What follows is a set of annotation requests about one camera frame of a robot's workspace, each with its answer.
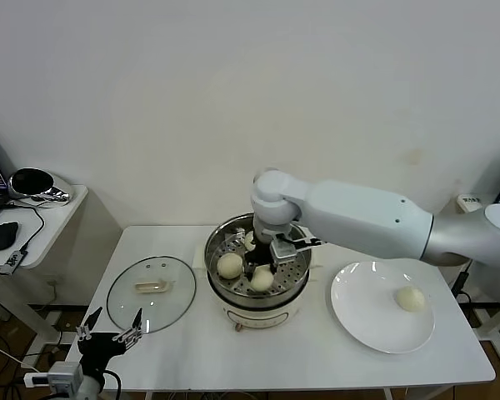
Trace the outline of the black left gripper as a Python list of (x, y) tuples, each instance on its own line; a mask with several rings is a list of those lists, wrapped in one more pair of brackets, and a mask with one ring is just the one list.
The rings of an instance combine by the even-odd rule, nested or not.
[(142, 337), (143, 309), (139, 308), (131, 327), (117, 334), (115, 332), (93, 332), (102, 312), (99, 307), (91, 313), (82, 325), (76, 328), (77, 343), (82, 357), (80, 364), (83, 371), (103, 371), (112, 358), (123, 355), (125, 348), (133, 347)]

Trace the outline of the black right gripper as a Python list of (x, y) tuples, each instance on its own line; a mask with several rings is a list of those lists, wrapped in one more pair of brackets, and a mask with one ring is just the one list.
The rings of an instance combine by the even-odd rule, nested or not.
[(244, 244), (248, 250), (248, 262), (244, 263), (244, 275), (247, 280), (252, 280), (256, 267), (273, 263), (273, 256), (270, 243), (261, 242), (256, 237), (246, 238)]

